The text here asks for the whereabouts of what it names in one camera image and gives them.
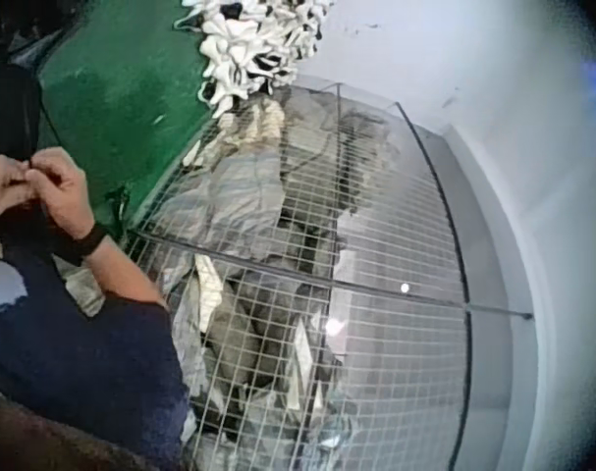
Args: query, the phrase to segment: green floor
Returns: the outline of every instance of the green floor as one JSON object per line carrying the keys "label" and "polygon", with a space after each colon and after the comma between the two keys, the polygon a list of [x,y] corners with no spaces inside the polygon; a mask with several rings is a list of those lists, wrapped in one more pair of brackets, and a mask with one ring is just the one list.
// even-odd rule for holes
{"label": "green floor", "polygon": [[[131,190],[133,214],[207,119],[197,98],[200,36],[173,31],[179,0],[91,0],[78,30],[40,74],[64,146],[86,170],[97,217],[105,194]],[[55,139],[43,126],[40,145]]]}

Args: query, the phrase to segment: wire mesh panel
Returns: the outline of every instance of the wire mesh panel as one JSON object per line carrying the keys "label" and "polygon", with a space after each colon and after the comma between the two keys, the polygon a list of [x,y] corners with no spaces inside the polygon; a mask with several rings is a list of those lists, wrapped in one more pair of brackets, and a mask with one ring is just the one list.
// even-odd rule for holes
{"label": "wire mesh panel", "polygon": [[453,453],[467,331],[447,209],[396,104],[329,89],[209,124],[130,240],[174,312],[197,469],[444,469]]}

